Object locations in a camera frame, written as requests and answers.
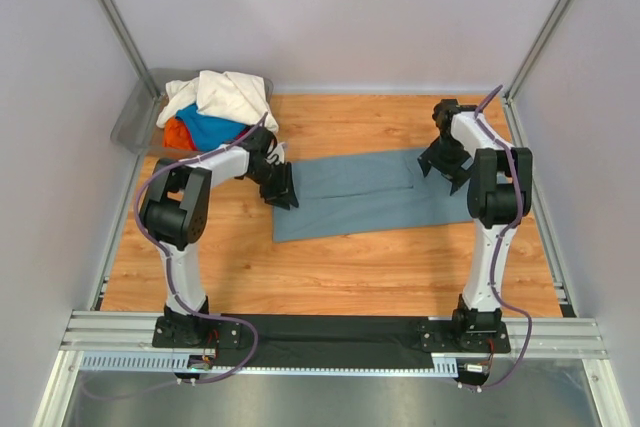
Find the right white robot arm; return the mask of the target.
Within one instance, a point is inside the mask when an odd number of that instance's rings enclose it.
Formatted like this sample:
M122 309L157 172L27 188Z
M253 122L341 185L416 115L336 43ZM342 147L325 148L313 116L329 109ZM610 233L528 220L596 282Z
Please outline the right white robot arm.
M501 296L507 257L532 203L533 154L489 126L487 104L441 100L432 115L439 135L418 157L422 173L439 172L452 193L467 188L475 244L470 277L449 322L452 342L466 351L500 334L507 307Z

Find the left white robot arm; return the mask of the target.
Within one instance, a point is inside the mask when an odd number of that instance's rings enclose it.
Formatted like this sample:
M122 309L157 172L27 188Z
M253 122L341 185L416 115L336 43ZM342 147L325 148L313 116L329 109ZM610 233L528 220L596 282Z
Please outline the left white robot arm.
M266 204L284 210L299 206L284 147L273 132L258 125L210 152L182 160L160 159L140 188L136 223L159 251L167 282L167 300L156 326L162 341L199 348L220 321L207 317L198 242L206 228L211 190L245 178L258 185Z

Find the grey-blue t shirt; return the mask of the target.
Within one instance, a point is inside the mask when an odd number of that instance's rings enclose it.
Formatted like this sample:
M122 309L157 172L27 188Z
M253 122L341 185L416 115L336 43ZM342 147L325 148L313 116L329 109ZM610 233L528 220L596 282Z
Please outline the grey-blue t shirt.
M440 173L424 175L420 153L417 148L295 162L299 206L273 210L273 240L470 222L467 188L451 193Z

